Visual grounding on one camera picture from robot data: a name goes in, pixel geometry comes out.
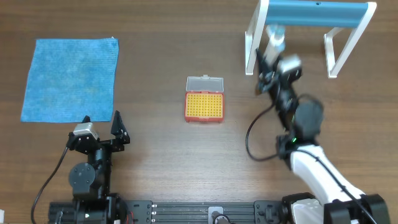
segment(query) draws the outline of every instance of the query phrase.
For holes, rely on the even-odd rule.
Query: wooden table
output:
[[[355,186],[385,198],[398,219],[398,4],[379,0],[370,25],[335,80],[327,78],[323,34],[288,27],[286,54],[298,53],[298,93],[325,104],[318,138]],[[128,199],[182,202],[279,200],[308,187],[277,159],[253,162],[244,148],[250,122],[270,104],[244,75],[244,31],[257,0],[89,0],[0,2],[0,208],[7,222],[29,223],[32,202],[53,171],[75,124],[20,122],[27,74],[40,38],[119,39],[114,109],[131,136],[113,157],[112,191]],[[335,39],[341,51],[349,32]],[[186,123],[187,76],[224,78],[225,122]],[[96,123],[102,138],[110,123]],[[274,153],[283,132],[276,113],[253,127],[257,155]],[[69,201],[70,169],[86,161],[68,152],[35,213],[47,220],[51,201]]]

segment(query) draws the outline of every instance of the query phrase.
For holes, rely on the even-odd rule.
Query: cable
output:
[[[58,161],[57,166],[55,167],[55,169],[54,169],[54,171],[52,172],[52,174],[50,175],[50,177],[44,182],[43,187],[39,190],[39,192],[38,192],[38,194],[37,194],[37,196],[36,196],[36,199],[35,199],[35,201],[33,202],[32,210],[30,211],[30,220],[32,221],[33,224],[36,224],[35,217],[34,217],[36,204],[37,204],[37,202],[39,201],[39,198],[40,198],[40,196],[42,195],[44,188],[47,186],[47,184],[50,182],[50,180],[52,179],[52,177],[53,177],[53,176],[55,175],[55,173],[58,171],[58,168],[60,167],[60,165],[61,165],[61,163],[62,163],[62,161],[63,161],[63,158],[64,158],[65,155],[67,154],[68,149],[69,149],[69,148],[66,147],[65,150],[63,151],[62,156],[61,156],[60,160]]]
[[[346,186],[344,186],[343,184],[341,184],[341,182],[337,179],[337,177],[330,171],[330,169],[319,159],[318,156],[312,154],[311,152],[305,151],[305,150],[301,150],[301,149],[296,149],[296,150],[291,150],[291,151],[287,151],[286,153],[291,153],[291,152],[302,152],[305,153],[311,157],[313,157],[317,162],[319,162],[323,168],[325,168],[325,170],[329,173],[330,177],[336,182],[336,184],[342,189],[342,191],[347,194],[353,202],[355,202],[357,204],[357,206],[362,210],[362,212],[365,214],[366,218],[368,218],[371,223],[373,224],[377,224],[375,219],[372,217],[372,215],[366,210],[366,208],[363,207],[363,205],[361,205],[361,203],[358,201],[358,199],[356,199],[354,197],[354,195],[352,195],[346,188]]]
[[[278,156],[278,153],[277,153],[277,154],[274,154],[274,155],[271,155],[271,156],[264,157],[264,158],[258,158],[258,157],[255,157],[254,155],[252,155],[251,152],[250,152],[250,150],[249,150],[249,135],[250,135],[250,130],[251,130],[251,128],[253,127],[254,123],[255,123],[262,115],[268,113],[268,112],[275,106],[275,104],[276,104],[276,102],[277,102],[277,100],[278,100],[278,97],[279,97],[279,93],[280,93],[280,83],[278,84],[278,92],[277,92],[277,94],[276,94],[275,101],[273,101],[272,104],[271,104],[267,109],[265,109],[263,112],[261,112],[259,115],[257,115],[256,118],[254,118],[254,120],[251,122],[251,124],[250,124],[250,126],[249,126],[249,128],[248,128],[248,131],[247,131],[247,133],[246,133],[246,151],[248,152],[249,157],[250,157],[252,160],[254,160],[254,161],[257,161],[257,162],[268,161],[268,160],[273,159],[273,158],[275,158],[275,157]]]

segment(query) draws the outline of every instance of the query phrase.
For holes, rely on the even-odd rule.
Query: blue cloth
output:
[[[110,121],[119,55],[117,39],[39,39],[21,121]]]

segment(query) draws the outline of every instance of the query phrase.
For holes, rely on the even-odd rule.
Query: open box lid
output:
[[[224,78],[209,77],[188,77],[186,91],[209,91],[215,93],[224,92]]]

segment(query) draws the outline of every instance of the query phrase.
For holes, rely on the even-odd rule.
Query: orange plastic box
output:
[[[185,94],[185,120],[220,122],[224,120],[224,80],[218,77],[188,77]]]

